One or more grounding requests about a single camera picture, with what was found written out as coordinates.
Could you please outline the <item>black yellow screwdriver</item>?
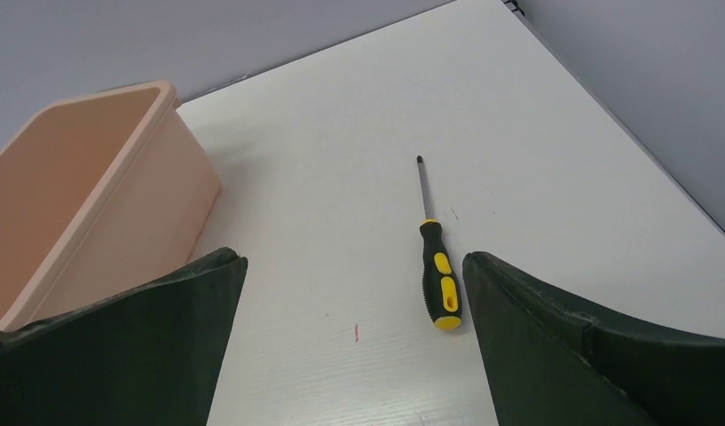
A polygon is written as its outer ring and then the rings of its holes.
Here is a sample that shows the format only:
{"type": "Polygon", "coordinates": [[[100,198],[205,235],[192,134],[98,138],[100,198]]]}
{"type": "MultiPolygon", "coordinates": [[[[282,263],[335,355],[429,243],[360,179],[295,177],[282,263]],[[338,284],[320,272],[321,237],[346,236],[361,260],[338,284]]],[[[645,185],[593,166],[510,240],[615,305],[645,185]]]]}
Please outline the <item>black yellow screwdriver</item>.
{"type": "Polygon", "coordinates": [[[461,287],[443,238],[443,226],[437,221],[431,202],[427,170],[421,155],[416,156],[421,186],[424,221],[422,237],[422,294],[433,325],[452,331],[462,323],[461,287]]]}

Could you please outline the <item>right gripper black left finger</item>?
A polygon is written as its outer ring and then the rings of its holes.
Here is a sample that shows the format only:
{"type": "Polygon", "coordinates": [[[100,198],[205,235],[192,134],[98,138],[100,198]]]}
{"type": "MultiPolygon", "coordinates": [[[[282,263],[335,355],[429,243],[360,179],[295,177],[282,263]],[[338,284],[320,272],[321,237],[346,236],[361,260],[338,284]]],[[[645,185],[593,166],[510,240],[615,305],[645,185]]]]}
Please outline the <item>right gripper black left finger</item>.
{"type": "Polygon", "coordinates": [[[219,248],[157,280],[0,331],[0,425],[203,425],[248,260],[219,248]]]}

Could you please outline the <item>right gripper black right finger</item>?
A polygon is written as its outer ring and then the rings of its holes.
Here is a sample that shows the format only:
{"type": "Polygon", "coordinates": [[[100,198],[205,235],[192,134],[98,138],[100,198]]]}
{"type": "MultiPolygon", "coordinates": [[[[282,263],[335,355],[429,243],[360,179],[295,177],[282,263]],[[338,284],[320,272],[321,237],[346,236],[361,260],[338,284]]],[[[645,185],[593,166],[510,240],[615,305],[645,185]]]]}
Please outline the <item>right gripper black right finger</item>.
{"type": "Polygon", "coordinates": [[[725,339],[616,312],[487,252],[462,262],[502,425],[725,425],[725,339]]]}

